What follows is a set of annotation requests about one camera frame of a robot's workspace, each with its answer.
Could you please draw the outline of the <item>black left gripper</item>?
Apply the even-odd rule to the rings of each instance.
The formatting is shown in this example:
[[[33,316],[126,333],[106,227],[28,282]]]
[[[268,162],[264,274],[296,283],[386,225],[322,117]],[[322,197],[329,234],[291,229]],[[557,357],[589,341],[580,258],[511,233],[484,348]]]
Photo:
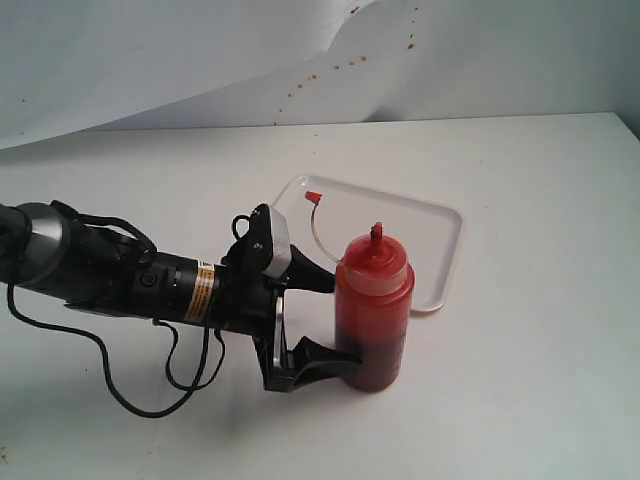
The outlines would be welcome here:
[[[264,388],[289,392],[335,378],[354,375],[362,360],[348,352],[322,346],[304,336],[288,359],[284,326],[284,291],[332,294],[335,274],[320,267],[291,246],[291,261],[284,275],[264,274],[272,256],[268,207],[258,205],[247,217],[247,231],[236,239],[221,260],[220,297],[211,319],[220,330],[247,335],[256,350]]]

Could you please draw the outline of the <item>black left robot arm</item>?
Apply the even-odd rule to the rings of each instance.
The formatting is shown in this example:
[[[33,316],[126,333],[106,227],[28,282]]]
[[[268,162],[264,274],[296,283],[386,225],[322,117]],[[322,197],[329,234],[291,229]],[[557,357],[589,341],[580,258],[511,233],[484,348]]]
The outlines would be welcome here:
[[[1,280],[61,299],[73,310],[169,321],[249,336],[268,391],[291,392],[356,372],[361,360],[302,338],[286,343],[289,289],[330,294],[335,277],[290,241],[268,204],[219,264],[159,251],[115,217],[83,214],[58,201],[1,210]]]

